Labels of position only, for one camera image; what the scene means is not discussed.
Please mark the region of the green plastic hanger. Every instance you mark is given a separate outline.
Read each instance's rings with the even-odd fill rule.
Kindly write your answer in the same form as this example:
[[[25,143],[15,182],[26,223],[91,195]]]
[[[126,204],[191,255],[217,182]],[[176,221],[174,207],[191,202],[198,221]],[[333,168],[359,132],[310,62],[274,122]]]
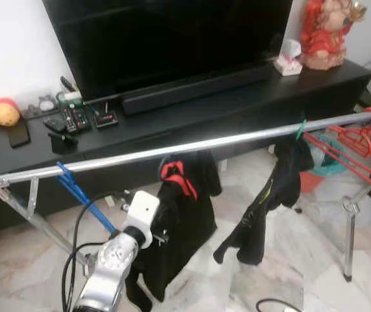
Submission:
[[[297,133],[296,133],[296,136],[295,136],[295,140],[300,140],[301,137],[304,135],[304,133],[306,131],[306,125],[307,125],[307,120],[306,119],[302,120],[302,122],[298,126],[298,130],[297,130]]]

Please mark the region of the silver metal clothes rack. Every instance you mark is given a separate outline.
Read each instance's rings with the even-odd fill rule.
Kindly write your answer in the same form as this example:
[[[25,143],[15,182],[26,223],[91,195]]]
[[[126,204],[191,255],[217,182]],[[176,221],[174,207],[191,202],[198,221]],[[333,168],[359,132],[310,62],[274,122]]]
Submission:
[[[361,122],[371,122],[371,112],[354,113],[345,116],[329,117],[319,121],[307,122],[306,131],[325,129],[330,127],[330,125],[348,125]],[[172,154],[221,148],[221,146],[230,146],[244,142],[259,142],[260,140],[268,140],[275,137],[296,134],[299,125],[300,123],[283,125],[282,127],[254,131],[253,133],[242,133],[239,135],[202,140],[202,142],[179,144],[176,146],[170,146],[169,148],[147,149],[146,151],[139,151],[125,155],[112,155],[111,157],[89,161],[73,162],[67,164],[66,168],[70,172],[85,172],[85,170],[97,170],[100,168],[119,166],[119,164],[137,163],[138,161],[145,161],[157,157],[167,157],[167,155]],[[58,166],[50,166],[0,175],[0,200],[9,205],[10,208],[13,208],[13,211],[22,216],[32,226],[47,235],[53,243],[58,247],[61,247],[64,252],[69,255],[75,255],[73,244],[70,244],[70,242],[66,240],[66,237],[63,237],[54,226],[36,213],[39,180],[41,178],[58,176],[61,173],[62,170],[58,168]],[[27,200],[26,206],[22,205],[21,200],[8,190],[9,185],[22,181],[30,181],[29,199]]]

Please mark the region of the black printed shirt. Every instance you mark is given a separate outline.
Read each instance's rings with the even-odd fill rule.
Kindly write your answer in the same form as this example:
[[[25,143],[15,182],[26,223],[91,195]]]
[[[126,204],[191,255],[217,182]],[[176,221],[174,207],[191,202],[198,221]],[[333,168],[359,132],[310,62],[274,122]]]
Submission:
[[[264,256],[266,214],[278,206],[291,208],[301,193],[301,176],[304,170],[314,167],[312,152],[308,143],[301,138],[287,138],[276,143],[277,157],[262,190],[239,221],[231,234],[214,252],[218,264],[224,262],[229,248],[237,248],[237,259],[246,265],[259,265]]]

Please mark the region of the black phone stand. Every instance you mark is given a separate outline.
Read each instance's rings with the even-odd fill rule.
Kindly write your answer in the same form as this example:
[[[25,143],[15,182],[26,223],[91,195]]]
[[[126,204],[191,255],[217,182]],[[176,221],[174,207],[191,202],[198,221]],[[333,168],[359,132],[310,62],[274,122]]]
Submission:
[[[48,133],[51,151],[55,154],[66,155],[77,151],[78,140],[70,135]]]

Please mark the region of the black remote control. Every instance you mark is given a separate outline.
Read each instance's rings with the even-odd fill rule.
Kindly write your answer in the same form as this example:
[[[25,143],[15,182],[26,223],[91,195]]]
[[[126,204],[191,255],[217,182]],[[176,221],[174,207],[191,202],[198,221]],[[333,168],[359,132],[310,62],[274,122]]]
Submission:
[[[62,108],[60,110],[69,134],[79,133],[89,128],[89,121],[81,108]]]
[[[57,117],[46,117],[42,122],[53,133],[66,134],[67,124],[63,119]]]

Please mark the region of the black soundbar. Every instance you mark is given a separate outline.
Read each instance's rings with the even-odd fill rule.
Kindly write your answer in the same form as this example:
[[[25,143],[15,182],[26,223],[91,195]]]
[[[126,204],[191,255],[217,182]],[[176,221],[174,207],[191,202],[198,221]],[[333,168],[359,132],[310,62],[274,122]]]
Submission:
[[[195,81],[173,81],[172,83],[123,93],[121,95],[121,107],[127,115],[149,112],[177,102],[265,81],[274,77],[274,75],[276,75],[276,71],[271,66],[256,66],[256,68]]]

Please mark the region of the orange waste bin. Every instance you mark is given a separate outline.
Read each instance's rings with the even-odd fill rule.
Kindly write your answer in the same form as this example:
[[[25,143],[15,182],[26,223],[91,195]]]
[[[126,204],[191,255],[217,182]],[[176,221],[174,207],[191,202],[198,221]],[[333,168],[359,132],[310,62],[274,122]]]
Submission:
[[[316,187],[324,181],[325,177],[313,174],[312,172],[300,172],[301,192],[312,193]]]

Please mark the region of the black smartphone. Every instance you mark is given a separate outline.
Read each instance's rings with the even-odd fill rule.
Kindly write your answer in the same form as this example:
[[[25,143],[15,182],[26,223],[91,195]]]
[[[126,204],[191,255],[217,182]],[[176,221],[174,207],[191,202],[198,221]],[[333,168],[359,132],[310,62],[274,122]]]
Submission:
[[[11,148],[21,148],[31,142],[27,121],[21,120],[11,127],[6,127],[8,142]]]

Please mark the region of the black flat screen television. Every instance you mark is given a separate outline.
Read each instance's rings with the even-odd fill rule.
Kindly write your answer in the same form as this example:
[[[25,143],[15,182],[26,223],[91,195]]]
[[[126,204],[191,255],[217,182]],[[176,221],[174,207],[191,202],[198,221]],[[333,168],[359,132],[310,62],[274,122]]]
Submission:
[[[42,0],[87,100],[263,66],[292,2]]]

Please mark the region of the white pink tissue box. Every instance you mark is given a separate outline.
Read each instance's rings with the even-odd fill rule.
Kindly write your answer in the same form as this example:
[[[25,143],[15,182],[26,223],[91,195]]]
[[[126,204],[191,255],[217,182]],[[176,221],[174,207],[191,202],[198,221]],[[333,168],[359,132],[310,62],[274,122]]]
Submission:
[[[274,68],[286,77],[286,75],[299,75],[302,65],[298,57],[302,54],[300,42],[297,40],[285,40],[281,44],[278,56],[272,61]]]

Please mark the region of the red gold Ganesha statue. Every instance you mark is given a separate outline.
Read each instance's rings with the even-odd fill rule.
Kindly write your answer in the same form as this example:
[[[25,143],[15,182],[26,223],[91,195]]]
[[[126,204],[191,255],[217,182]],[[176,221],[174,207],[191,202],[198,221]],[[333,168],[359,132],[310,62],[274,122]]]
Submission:
[[[328,70],[342,65],[344,36],[354,23],[363,21],[366,11],[360,0],[307,0],[300,36],[305,68]]]

